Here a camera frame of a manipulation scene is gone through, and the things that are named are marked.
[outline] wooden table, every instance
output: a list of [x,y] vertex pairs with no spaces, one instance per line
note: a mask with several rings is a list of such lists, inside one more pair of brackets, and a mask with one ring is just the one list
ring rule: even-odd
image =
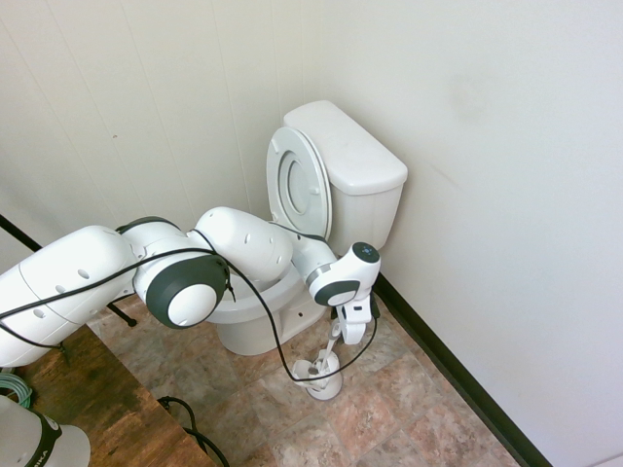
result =
[[35,391],[34,410],[87,433],[90,467],[216,466],[91,329],[65,347],[69,365],[51,350],[17,374]]

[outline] tile floor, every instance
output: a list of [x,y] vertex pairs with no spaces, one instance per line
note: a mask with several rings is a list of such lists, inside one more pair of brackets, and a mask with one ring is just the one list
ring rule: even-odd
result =
[[[175,331],[136,297],[118,303],[139,324],[107,310],[90,326],[156,397],[188,402],[198,427],[238,467],[517,467],[430,359],[379,301],[375,341],[345,370],[333,400],[289,381],[276,350],[256,357],[221,345],[216,327]],[[288,363],[313,360],[330,316],[284,345]],[[342,363],[362,344],[336,344]],[[180,423],[188,416],[173,406]]]

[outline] green cable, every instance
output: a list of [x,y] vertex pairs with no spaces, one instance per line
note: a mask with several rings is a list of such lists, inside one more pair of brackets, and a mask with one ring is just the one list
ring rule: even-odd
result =
[[12,373],[0,373],[0,388],[11,390],[12,392],[8,394],[9,396],[14,394],[18,396],[18,403],[22,407],[26,407],[27,409],[30,407],[32,389],[17,375]]

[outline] black baseboard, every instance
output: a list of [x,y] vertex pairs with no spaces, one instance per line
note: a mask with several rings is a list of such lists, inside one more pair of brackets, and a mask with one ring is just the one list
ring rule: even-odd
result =
[[424,323],[421,317],[380,274],[374,291],[405,331],[430,357],[444,377],[480,416],[517,462],[525,467],[552,467],[513,420],[499,407],[457,357]]

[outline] toilet base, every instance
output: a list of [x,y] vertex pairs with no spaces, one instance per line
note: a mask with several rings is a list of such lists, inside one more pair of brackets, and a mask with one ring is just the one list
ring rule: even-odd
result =
[[[327,309],[303,291],[281,311],[273,312],[279,342],[286,343],[315,323]],[[217,324],[221,343],[238,355],[260,355],[276,348],[275,336],[268,316],[235,324]]]

